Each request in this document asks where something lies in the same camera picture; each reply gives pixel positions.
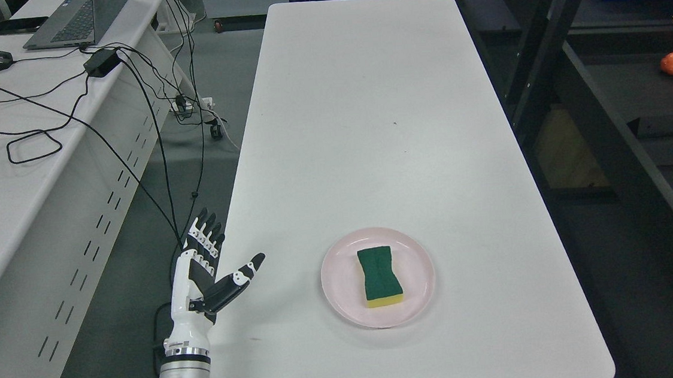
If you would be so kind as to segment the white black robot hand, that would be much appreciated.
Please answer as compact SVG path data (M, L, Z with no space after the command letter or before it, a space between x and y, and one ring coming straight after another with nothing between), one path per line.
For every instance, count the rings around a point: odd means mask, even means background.
M239 269L217 277L224 239L222 224L206 208L183 234L173 274L172 331L163 342L166 356L206 355L208 332L219 311L250 286L266 258L257 253Z

